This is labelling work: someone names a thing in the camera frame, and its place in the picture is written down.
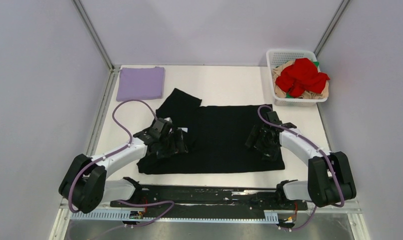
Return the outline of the black t shirt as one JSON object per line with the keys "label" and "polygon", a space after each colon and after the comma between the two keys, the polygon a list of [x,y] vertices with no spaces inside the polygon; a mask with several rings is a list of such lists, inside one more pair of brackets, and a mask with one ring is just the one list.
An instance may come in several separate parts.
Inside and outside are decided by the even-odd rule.
{"label": "black t shirt", "polygon": [[137,162],[146,175],[227,174],[285,169],[281,151],[275,160],[263,159],[245,143],[255,125],[262,123],[257,105],[202,106],[202,100],[178,88],[156,110],[183,129],[186,153],[158,159],[146,156]]}

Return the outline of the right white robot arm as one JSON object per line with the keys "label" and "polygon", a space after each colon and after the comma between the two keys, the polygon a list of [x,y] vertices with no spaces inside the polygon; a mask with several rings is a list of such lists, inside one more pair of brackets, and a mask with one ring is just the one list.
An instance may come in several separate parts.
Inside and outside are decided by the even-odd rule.
{"label": "right white robot arm", "polygon": [[342,207],[357,196],[350,163],[345,153],[331,152],[317,146],[291,123],[283,123],[275,111],[260,116],[262,124],[254,125],[246,147],[257,150],[264,160],[277,160],[285,148],[307,166],[307,180],[284,180],[277,186],[275,202],[287,209],[295,201],[306,201],[317,207]]}

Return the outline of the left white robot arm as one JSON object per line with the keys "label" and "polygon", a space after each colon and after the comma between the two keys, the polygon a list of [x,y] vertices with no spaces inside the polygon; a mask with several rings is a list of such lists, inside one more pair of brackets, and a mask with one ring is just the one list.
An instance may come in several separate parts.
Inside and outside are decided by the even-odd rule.
{"label": "left white robot arm", "polygon": [[73,213],[92,212],[98,205],[125,201],[136,207],[143,200],[141,186],[130,177],[108,178],[126,165],[145,157],[163,160],[188,152],[186,127],[176,127],[169,118],[158,118],[151,127],[135,133],[130,140],[112,151],[87,156],[77,155],[69,166],[58,192],[68,200]]}

